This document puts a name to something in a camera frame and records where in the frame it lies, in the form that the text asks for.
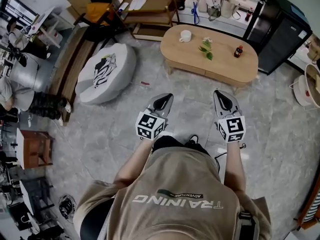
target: wooden stool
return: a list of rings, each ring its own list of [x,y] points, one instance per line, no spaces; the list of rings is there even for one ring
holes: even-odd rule
[[[16,158],[21,167],[35,168],[52,165],[52,138],[46,131],[16,130]]]

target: small red bottle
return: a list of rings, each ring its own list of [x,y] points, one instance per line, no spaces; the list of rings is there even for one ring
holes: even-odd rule
[[[240,45],[234,52],[234,57],[239,58],[240,55],[242,54],[242,45]]]
[[[248,22],[250,20],[250,17],[252,15],[253,10],[254,9],[252,7],[250,7],[250,9],[247,11],[245,19],[244,19],[246,22]]]

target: window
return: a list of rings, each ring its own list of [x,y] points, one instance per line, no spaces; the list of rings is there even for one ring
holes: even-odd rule
[[[19,0],[1,0],[0,17],[6,21],[16,17],[21,25],[31,25],[36,15]]]

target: black cabinet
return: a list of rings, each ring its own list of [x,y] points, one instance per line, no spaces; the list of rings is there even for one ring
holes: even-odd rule
[[[288,0],[268,0],[248,40],[259,70],[272,73],[312,34],[302,11]]]

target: beige t-shirt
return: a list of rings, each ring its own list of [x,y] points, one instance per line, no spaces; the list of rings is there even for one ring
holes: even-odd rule
[[[102,185],[95,182],[80,200],[74,216],[78,234],[86,214],[116,193],[107,240],[146,240],[164,232],[196,240],[232,240],[243,206],[259,220],[259,239],[271,237],[270,223],[252,200],[221,184],[214,160],[193,149],[158,149],[129,187],[117,192],[112,184]]]

